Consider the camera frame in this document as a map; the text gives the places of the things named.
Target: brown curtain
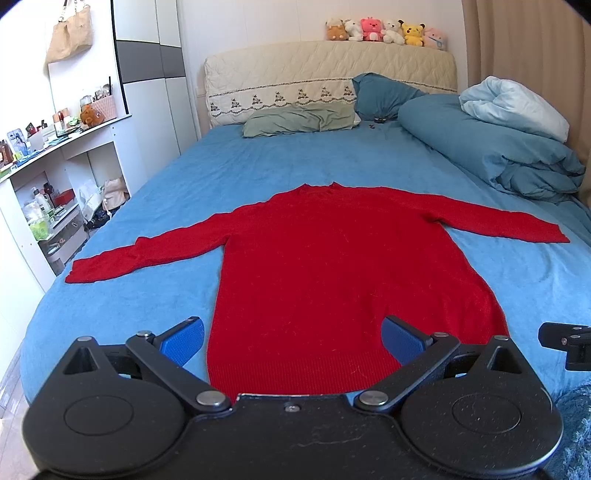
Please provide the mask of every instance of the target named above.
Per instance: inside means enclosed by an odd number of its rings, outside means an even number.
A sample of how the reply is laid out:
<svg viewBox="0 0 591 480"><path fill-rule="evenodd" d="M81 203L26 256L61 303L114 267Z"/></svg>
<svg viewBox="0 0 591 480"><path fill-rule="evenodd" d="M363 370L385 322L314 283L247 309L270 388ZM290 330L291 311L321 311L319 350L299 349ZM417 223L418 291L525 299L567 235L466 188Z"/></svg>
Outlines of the brown curtain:
<svg viewBox="0 0 591 480"><path fill-rule="evenodd" d="M591 148L591 27L564 0L462 4L469 84L494 75L544 97L568 120L567 144L586 164ZM591 203L591 172L580 196Z"/></svg>

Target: blue pillow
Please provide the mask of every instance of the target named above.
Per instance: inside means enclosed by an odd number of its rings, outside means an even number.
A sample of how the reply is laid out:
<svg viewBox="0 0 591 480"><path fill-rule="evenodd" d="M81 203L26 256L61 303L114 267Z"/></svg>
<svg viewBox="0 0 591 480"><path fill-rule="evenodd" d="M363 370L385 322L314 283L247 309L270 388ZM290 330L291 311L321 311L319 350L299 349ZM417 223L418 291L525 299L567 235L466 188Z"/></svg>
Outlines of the blue pillow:
<svg viewBox="0 0 591 480"><path fill-rule="evenodd" d="M376 118L394 120L405 102L426 93L406 83L391 80L377 73L362 73L353 79L357 94L355 112L361 120Z"/></svg>
<svg viewBox="0 0 591 480"><path fill-rule="evenodd" d="M493 188L560 202L578 191L584 167L561 142L477 120L457 95L433 94L405 103L400 124L453 164Z"/></svg>

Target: quilted headboard cover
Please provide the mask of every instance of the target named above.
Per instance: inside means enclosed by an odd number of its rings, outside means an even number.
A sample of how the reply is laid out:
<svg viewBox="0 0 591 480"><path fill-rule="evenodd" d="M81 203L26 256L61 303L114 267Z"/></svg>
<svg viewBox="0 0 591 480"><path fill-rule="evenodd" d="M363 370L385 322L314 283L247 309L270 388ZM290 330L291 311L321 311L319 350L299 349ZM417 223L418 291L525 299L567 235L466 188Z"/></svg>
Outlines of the quilted headboard cover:
<svg viewBox="0 0 591 480"><path fill-rule="evenodd" d="M453 55L379 42L280 43L212 55L205 61L212 126L244 123L256 110L289 103L355 101L351 79L375 72L428 93L457 93Z"/></svg>

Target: sweater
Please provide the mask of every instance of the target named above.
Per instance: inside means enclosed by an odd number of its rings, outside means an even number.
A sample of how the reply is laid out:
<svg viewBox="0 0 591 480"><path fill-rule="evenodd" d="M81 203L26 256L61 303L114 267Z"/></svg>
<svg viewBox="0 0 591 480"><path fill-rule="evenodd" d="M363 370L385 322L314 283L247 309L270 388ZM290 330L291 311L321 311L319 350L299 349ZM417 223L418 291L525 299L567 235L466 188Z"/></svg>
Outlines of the sweater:
<svg viewBox="0 0 591 480"><path fill-rule="evenodd" d="M557 225L526 213L386 187L303 185L75 260L66 282L107 280L223 245L210 383L231 398L356 391L400 367L381 342L386 315L464 343L508 333L492 290L442 224L569 241Z"/></svg>

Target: metal bolt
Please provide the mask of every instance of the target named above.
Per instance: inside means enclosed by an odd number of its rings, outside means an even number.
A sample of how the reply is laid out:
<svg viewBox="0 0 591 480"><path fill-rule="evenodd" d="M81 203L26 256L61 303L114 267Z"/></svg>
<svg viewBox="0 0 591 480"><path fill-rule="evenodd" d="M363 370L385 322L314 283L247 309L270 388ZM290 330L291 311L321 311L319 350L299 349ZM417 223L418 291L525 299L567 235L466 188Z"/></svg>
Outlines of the metal bolt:
<svg viewBox="0 0 591 480"><path fill-rule="evenodd" d="M197 395L196 400L205 407L219 407L226 401L226 396L217 390L206 390Z"/></svg>
<svg viewBox="0 0 591 480"><path fill-rule="evenodd" d="M359 396L359 401L363 405L380 407L388 401L388 396L379 390L366 390Z"/></svg>

